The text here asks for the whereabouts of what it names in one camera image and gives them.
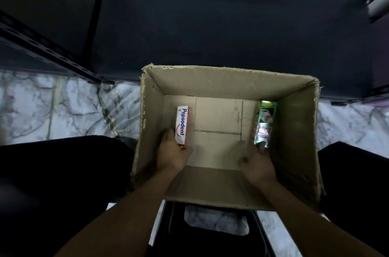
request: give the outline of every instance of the green package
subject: green package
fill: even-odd
[[[254,144],[265,142],[265,147],[269,147],[276,109],[276,102],[269,102],[267,100],[258,102],[258,122],[255,130]]]

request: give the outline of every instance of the person's right arm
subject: person's right arm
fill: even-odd
[[[263,146],[260,149],[252,157],[242,159],[239,167],[277,211],[304,257],[382,256],[293,196],[277,181],[269,154]]]

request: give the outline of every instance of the pepsodent toothpaste box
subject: pepsodent toothpaste box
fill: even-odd
[[[189,107],[187,105],[177,107],[177,119],[175,121],[175,140],[180,148],[186,148],[187,126],[189,125]]]

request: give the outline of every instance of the marble floor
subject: marble floor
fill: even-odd
[[[118,82],[96,86],[63,76],[0,72],[0,145],[83,135],[139,136],[140,87]],[[389,158],[387,109],[319,102],[317,145],[343,141]],[[162,213],[163,203],[159,210]],[[301,256],[276,212],[258,215],[277,257]],[[192,226],[242,234],[242,220],[214,211],[188,211]],[[157,217],[150,243],[153,242]]]

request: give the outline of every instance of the cardboard box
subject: cardboard box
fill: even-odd
[[[160,131],[174,127],[177,106],[191,109],[188,145],[194,152],[166,199],[202,205],[272,210],[245,180],[237,161],[252,146],[259,100],[278,102],[271,155],[282,184],[316,208],[323,192],[315,146],[319,82],[303,75],[237,68],[143,68],[140,136],[132,168],[136,185],[148,176]]]

